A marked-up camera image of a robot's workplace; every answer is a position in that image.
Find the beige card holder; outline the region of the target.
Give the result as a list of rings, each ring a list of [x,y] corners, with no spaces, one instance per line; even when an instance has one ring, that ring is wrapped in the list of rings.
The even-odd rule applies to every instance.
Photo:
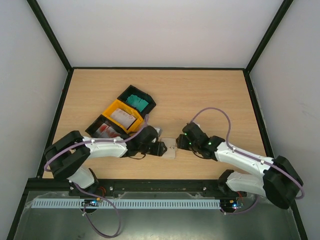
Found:
[[[164,159],[175,159],[177,152],[177,143],[175,138],[161,138],[161,142],[164,142],[166,152],[161,156]]]

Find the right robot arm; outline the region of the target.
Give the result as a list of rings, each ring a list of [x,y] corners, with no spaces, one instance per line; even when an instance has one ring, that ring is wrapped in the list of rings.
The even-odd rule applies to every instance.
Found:
[[[247,192],[267,198],[280,209],[288,209],[301,192],[303,181],[290,161],[283,157],[260,156],[231,145],[227,140],[207,136],[198,124],[188,123],[176,139],[178,149],[196,156],[233,165],[243,171],[225,171],[218,183],[218,191],[229,196],[233,192]]]

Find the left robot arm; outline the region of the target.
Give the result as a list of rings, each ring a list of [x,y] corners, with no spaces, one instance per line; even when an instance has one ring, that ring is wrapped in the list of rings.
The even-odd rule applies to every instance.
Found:
[[[69,132],[44,151],[44,171],[51,172],[55,180],[68,180],[82,189],[94,185],[94,173],[83,164],[94,158],[133,158],[136,154],[161,157],[168,150],[159,140],[156,128],[146,125],[133,134],[112,138],[92,138],[78,130]]]

